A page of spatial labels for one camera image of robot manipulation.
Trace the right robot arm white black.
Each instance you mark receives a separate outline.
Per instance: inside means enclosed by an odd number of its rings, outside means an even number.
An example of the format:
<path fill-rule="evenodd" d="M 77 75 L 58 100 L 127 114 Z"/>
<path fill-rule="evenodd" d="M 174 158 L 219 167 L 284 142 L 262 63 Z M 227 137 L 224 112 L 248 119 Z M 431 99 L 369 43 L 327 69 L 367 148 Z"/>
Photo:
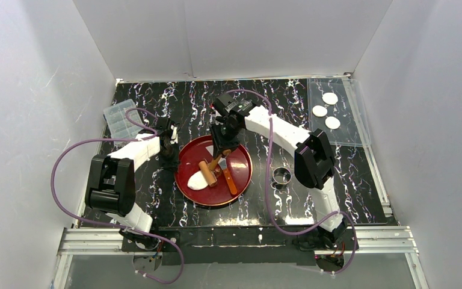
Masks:
<path fill-rule="evenodd" d="M 314 230 L 321 238 L 335 243 L 346 230 L 334 189 L 335 157 L 327 134 L 317 129 L 309 131 L 295 126 L 272 112 L 271 103 L 265 106 L 251 99 L 238 100 L 226 92 L 214 99 L 215 122 L 210 126 L 212 161 L 218 161 L 236 150 L 242 130 L 266 137 L 270 145 L 276 144 L 294 159 L 294 175 L 298 182 L 310 190 L 317 220 Z"/>

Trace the white dough lump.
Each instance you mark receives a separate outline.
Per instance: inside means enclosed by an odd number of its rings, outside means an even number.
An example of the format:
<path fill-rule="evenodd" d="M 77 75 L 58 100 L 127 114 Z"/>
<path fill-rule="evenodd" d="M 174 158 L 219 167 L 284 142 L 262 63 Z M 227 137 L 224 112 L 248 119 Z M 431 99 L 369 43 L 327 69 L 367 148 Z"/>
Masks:
<path fill-rule="evenodd" d="M 189 178 L 187 186 L 191 190 L 199 191 L 206 188 L 208 186 L 208 182 L 206 181 L 202 171 L 199 170 Z"/>

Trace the red round lacquer plate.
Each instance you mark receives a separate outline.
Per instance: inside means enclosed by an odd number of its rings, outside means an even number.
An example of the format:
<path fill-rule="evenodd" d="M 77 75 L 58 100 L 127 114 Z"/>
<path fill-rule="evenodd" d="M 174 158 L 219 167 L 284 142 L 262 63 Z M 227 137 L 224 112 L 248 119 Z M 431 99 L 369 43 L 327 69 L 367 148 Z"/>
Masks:
<path fill-rule="evenodd" d="M 206 181 L 200 163 L 212 162 L 210 147 L 210 135 L 191 140 L 179 153 L 180 164 L 174 177 L 178 189 L 189 200 L 207 207 L 221 207 L 237 200 L 246 191 L 251 181 L 253 165 L 246 148 L 239 145 L 235 151 L 216 163 L 215 169 L 212 170 L 215 176 L 214 185 L 196 190 L 190 179 L 197 174 L 199 183 Z"/>

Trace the wooden double-ended pastry roller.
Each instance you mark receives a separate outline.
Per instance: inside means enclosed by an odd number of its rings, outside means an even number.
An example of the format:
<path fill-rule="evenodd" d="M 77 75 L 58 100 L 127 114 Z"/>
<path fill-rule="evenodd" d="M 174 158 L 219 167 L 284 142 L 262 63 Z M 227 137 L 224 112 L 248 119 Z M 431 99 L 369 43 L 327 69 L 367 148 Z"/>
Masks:
<path fill-rule="evenodd" d="M 232 188 L 232 176 L 227 166 L 226 157 L 231 153 L 230 149 L 224 150 L 219 156 L 214 158 L 210 163 L 203 160 L 198 163 L 200 171 L 207 182 L 208 186 L 215 187 L 217 184 L 217 177 L 215 176 L 215 169 L 220 167 L 220 172 L 224 175 L 229 188 Z"/>

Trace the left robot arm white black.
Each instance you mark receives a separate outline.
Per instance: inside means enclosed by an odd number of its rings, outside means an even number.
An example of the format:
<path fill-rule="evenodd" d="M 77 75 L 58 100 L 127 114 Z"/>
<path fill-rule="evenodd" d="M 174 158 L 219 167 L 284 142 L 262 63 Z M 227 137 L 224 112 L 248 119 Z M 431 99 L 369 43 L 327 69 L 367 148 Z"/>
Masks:
<path fill-rule="evenodd" d="M 136 200 L 135 172 L 145 162 L 159 157 L 165 170 L 177 172 L 179 144 L 177 124 L 169 117 L 156 123 L 158 135 L 145 130 L 119 150 L 108 155 L 96 155 L 91 160 L 85 204 L 116 219 L 121 225 L 149 232 L 153 219 Z"/>

